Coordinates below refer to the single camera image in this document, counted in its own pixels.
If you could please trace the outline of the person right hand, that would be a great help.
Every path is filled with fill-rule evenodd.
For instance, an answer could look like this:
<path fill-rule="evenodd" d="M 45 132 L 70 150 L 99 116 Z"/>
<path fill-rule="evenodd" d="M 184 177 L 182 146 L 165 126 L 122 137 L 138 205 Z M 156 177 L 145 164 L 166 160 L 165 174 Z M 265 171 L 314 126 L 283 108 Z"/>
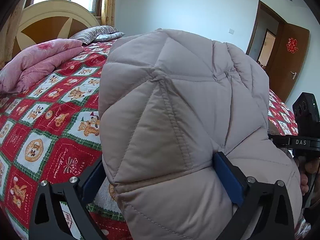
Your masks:
<path fill-rule="evenodd" d="M 306 174 L 318 173 L 319 159 L 307 162 L 304 157 L 298 157 L 294 158 L 294 160 L 300 172 L 300 189 L 304 196 L 309 191 L 309 179 Z"/>

